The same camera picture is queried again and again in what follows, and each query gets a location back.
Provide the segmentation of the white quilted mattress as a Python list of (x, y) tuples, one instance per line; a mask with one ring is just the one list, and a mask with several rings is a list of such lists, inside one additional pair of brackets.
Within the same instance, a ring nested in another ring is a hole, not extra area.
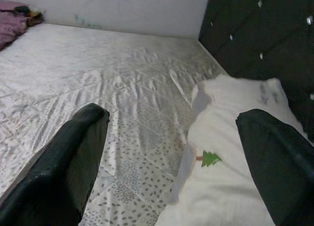
[(0, 51), (0, 194), (82, 106), (110, 113), (79, 226), (155, 226), (191, 124), (222, 68), (198, 41), (40, 24)]

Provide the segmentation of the black tufted headboard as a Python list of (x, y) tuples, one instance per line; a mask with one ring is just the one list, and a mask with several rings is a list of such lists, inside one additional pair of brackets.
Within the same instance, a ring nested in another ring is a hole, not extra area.
[(279, 79), (314, 142), (314, 0), (208, 0), (199, 41), (233, 77)]

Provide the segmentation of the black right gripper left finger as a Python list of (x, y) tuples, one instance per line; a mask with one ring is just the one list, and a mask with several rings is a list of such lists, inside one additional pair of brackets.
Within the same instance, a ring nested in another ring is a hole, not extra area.
[(78, 226), (103, 154), (109, 112), (89, 103), (64, 123), (0, 197), (0, 226)]

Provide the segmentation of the white pillow green tree print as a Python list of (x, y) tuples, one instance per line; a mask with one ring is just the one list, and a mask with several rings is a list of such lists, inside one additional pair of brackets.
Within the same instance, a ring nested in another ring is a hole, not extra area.
[(261, 109), (303, 132), (281, 82), (219, 75), (193, 88), (191, 109), (178, 176), (155, 226), (275, 226), (251, 177), (236, 119)]

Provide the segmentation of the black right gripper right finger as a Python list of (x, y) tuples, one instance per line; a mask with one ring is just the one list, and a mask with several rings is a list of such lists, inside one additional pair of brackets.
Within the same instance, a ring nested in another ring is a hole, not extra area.
[(314, 146), (269, 113), (240, 113), (245, 158), (275, 226), (314, 226)]

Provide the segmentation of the mauve blanket cartoon print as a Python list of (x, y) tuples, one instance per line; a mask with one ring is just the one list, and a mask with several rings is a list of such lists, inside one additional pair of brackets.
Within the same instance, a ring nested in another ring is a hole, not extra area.
[(0, 0), (0, 50), (43, 20), (41, 11), (28, 4)]

